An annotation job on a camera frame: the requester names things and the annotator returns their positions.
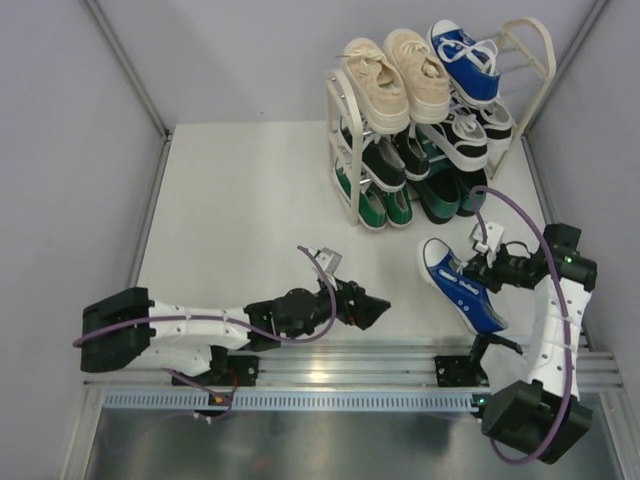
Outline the blue canvas sneaker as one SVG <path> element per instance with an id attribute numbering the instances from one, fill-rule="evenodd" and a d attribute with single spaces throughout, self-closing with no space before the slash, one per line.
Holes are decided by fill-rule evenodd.
<path id="1" fill-rule="evenodd" d="M 498 97 L 501 71 L 493 40 L 475 40 L 451 20 L 435 22 L 426 38 L 464 101 L 485 106 Z"/>
<path id="2" fill-rule="evenodd" d="M 417 256 L 422 278 L 453 305 L 471 333 L 493 334 L 508 328 L 508 322 L 493 308 L 487 288 L 463 275 L 467 262 L 448 244 L 427 238 L 420 242 Z"/>

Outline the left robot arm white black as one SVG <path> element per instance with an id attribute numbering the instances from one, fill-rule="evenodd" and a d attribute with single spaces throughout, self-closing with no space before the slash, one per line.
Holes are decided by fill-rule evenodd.
<path id="1" fill-rule="evenodd" d="M 151 299 L 146 288 L 132 287 L 86 307 L 73 345 L 84 373 L 169 369 L 215 386 L 230 371 L 232 351 L 311 343 L 337 322 L 366 330 L 390 307 L 356 282 L 339 279 L 320 283 L 317 292 L 295 288 L 222 310 L 166 304 Z"/>

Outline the green loafer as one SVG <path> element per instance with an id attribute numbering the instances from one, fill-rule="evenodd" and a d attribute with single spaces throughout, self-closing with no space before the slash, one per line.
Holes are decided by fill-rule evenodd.
<path id="1" fill-rule="evenodd" d="M 478 186 L 487 185 L 487 176 L 483 169 L 473 172 L 456 171 L 456 182 L 459 189 L 460 202 L 456 212 L 458 216 L 474 216 L 474 206 L 482 207 L 485 201 L 485 193 L 479 192 L 471 195 L 471 190 Z"/>
<path id="2" fill-rule="evenodd" d="M 447 158 L 435 161 L 441 151 L 433 144 L 422 143 L 421 148 L 430 164 L 429 174 L 425 179 L 410 181 L 410 185 L 429 220 L 445 224 L 456 216 L 461 203 L 454 166 Z"/>

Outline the black canvas sneaker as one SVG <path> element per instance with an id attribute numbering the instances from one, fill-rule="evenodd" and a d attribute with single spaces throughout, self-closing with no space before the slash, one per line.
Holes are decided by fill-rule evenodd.
<path id="1" fill-rule="evenodd" d="M 395 193 L 406 184 L 405 163 L 394 145 L 384 136 L 363 124 L 361 170 L 383 191 Z"/>
<path id="2" fill-rule="evenodd" d="M 430 171 L 430 163 L 420 143 L 410 136 L 410 128 L 395 134 L 392 143 L 405 165 L 405 174 L 409 180 L 424 180 Z"/>

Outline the black white sneaker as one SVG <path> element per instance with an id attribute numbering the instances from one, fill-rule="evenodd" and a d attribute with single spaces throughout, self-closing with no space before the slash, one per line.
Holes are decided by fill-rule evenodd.
<path id="1" fill-rule="evenodd" d="M 487 136 L 488 152 L 499 157 L 510 146 L 513 136 L 514 121 L 500 98 L 479 110 L 480 120 Z"/>
<path id="2" fill-rule="evenodd" d="M 451 107 L 439 123 L 418 124 L 416 133 L 431 141 L 460 171 L 483 170 L 488 163 L 487 134 L 466 105 Z"/>

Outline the green canvas sneaker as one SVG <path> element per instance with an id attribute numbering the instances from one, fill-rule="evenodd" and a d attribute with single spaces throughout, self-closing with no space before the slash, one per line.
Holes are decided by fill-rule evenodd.
<path id="1" fill-rule="evenodd" d="M 334 179 L 341 197 L 351 204 L 351 184 L 343 167 L 334 163 Z M 382 192 L 370 183 L 360 190 L 358 202 L 358 219 L 369 230 L 381 230 L 387 226 L 388 215 L 384 206 Z"/>
<path id="2" fill-rule="evenodd" d="M 382 198 L 388 222 L 396 228 L 407 227 L 413 220 L 413 211 L 405 188 L 397 192 L 383 192 Z"/>

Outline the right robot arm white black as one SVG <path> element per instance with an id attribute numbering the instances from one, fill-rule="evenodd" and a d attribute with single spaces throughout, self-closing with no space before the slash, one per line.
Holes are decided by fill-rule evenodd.
<path id="1" fill-rule="evenodd" d="M 493 293 L 512 285 L 534 294 L 527 351 L 478 327 L 484 347 L 469 358 L 467 372 L 491 389 L 481 409 L 482 433 L 546 464 L 558 461 L 592 424 L 591 410 L 579 401 L 576 368 L 597 264 L 579 254 L 580 235 L 576 227 L 548 224 L 533 255 L 516 256 L 502 246 L 494 261 L 476 255 L 464 270 Z"/>

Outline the beige sneaker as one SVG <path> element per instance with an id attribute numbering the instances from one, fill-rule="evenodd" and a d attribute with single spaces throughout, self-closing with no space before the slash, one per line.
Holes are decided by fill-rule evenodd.
<path id="1" fill-rule="evenodd" d="M 417 32 L 396 29 L 387 35 L 383 51 L 404 83 L 410 118 L 420 124 L 442 122 L 449 113 L 450 78 L 433 47 Z"/>
<path id="2" fill-rule="evenodd" d="M 392 135 L 409 125 L 404 83 L 397 68 L 373 40 L 356 38 L 349 42 L 340 55 L 340 63 L 361 116 L 374 131 Z"/>

